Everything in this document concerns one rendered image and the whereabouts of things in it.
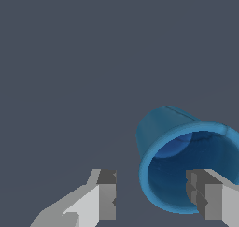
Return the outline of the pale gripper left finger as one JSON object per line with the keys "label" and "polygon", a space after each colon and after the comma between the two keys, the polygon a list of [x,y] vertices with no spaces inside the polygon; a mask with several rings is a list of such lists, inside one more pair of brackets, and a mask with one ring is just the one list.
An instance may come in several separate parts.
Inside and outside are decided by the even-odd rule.
{"label": "pale gripper left finger", "polygon": [[92,169],[88,181],[42,210],[30,227],[96,227],[116,219],[117,171]]}

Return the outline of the blue plastic cup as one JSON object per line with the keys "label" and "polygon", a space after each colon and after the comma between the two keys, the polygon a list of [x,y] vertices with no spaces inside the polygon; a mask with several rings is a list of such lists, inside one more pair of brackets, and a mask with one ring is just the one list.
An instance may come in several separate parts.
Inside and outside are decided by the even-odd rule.
{"label": "blue plastic cup", "polygon": [[139,122],[135,137],[140,187],[153,205],[165,211],[197,212],[186,194],[188,170],[213,169],[239,185],[239,132],[225,124],[163,106]]}

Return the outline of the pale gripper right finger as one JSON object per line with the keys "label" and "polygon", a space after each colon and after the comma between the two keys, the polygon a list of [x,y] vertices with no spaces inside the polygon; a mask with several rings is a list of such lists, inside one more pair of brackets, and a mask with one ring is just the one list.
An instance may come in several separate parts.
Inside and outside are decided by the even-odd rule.
{"label": "pale gripper right finger", "polygon": [[221,220],[239,227],[239,184],[212,169],[186,171],[186,193],[205,220]]}

